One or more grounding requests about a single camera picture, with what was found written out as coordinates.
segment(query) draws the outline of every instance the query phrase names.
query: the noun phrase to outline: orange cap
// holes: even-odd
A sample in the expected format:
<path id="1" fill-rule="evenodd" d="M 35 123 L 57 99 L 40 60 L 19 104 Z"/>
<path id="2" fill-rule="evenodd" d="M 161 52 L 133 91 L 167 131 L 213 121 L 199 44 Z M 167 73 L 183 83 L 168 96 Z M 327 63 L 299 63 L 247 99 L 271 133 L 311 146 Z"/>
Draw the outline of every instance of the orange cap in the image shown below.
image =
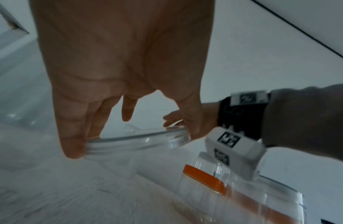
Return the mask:
<path id="1" fill-rule="evenodd" d="M 183 173 L 222 195 L 226 194 L 224 183 L 208 173 L 189 165 L 185 165 Z"/>

